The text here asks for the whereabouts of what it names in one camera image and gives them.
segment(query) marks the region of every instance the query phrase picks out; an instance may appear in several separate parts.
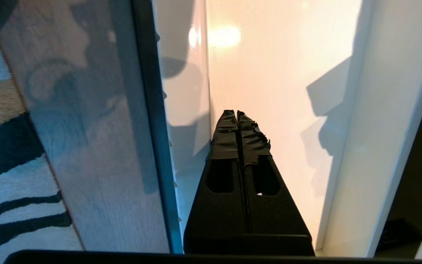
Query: wooden board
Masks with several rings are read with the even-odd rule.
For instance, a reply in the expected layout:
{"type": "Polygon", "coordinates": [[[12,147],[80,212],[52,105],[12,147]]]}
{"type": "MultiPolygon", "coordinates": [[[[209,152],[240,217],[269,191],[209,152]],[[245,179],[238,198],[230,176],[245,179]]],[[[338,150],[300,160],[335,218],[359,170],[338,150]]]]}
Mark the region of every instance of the wooden board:
{"type": "Polygon", "coordinates": [[[169,252],[129,1],[0,0],[0,43],[85,249],[169,252]]]}

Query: black tape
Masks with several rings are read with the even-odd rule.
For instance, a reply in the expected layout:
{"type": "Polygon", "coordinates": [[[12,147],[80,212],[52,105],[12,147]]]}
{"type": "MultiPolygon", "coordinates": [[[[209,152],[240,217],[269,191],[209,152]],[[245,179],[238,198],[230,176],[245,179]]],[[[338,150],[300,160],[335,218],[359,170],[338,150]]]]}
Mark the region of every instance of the black tape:
{"type": "Polygon", "coordinates": [[[258,164],[260,155],[271,156],[270,141],[260,131],[258,124],[240,111],[237,111],[237,122],[242,135],[244,166],[258,164]]]}
{"type": "Polygon", "coordinates": [[[237,120],[233,110],[224,110],[214,131],[208,159],[237,159],[239,158],[236,133],[239,132],[237,120]]]}

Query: light wood panel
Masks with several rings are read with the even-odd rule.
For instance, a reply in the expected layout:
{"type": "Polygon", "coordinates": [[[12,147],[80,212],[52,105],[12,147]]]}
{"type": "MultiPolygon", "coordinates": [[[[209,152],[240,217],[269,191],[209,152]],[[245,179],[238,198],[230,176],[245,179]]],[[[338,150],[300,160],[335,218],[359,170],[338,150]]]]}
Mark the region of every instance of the light wood panel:
{"type": "Polygon", "coordinates": [[[169,252],[129,1],[0,0],[0,43],[85,248],[169,252]]]}

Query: patterned rug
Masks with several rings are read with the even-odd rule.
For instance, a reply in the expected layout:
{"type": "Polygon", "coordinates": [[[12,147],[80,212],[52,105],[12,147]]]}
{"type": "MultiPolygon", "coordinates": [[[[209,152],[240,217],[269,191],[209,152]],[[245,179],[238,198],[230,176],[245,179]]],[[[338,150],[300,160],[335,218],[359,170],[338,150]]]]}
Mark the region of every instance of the patterned rug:
{"type": "Polygon", "coordinates": [[[23,249],[82,246],[0,51],[0,264],[23,249]]]}

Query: black stripe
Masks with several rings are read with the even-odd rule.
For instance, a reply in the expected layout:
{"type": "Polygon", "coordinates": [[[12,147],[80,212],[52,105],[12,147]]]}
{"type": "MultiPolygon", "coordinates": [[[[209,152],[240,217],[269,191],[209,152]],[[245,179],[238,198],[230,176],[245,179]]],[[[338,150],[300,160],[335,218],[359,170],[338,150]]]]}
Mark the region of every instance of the black stripe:
{"type": "Polygon", "coordinates": [[[12,201],[0,203],[0,214],[29,204],[56,204],[62,200],[60,191],[50,197],[25,197],[21,199],[14,199],[12,201]]]}
{"type": "Polygon", "coordinates": [[[43,152],[27,113],[0,125],[0,174],[40,157],[43,152]]]}
{"type": "Polygon", "coordinates": [[[71,217],[69,217],[67,212],[47,217],[0,224],[0,245],[5,244],[9,240],[23,233],[33,232],[45,227],[69,227],[70,225],[71,217]]]}

